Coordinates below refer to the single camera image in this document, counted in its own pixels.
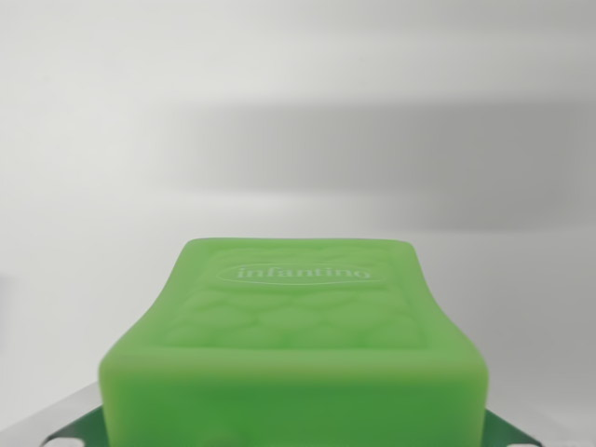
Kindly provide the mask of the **black-tipped silver gripper left finger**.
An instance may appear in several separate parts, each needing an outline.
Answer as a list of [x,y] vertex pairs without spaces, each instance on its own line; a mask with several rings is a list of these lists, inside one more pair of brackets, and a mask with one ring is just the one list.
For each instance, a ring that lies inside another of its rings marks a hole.
[[1,432],[2,446],[107,446],[99,385],[91,384]]

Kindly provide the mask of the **black-tipped silver gripper right finger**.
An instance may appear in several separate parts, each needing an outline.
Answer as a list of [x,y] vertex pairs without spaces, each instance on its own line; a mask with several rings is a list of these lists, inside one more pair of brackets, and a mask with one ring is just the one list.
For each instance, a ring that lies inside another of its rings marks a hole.
[[594,446],[595,436],[571,428],[504,388],[489,391],[484,446]]

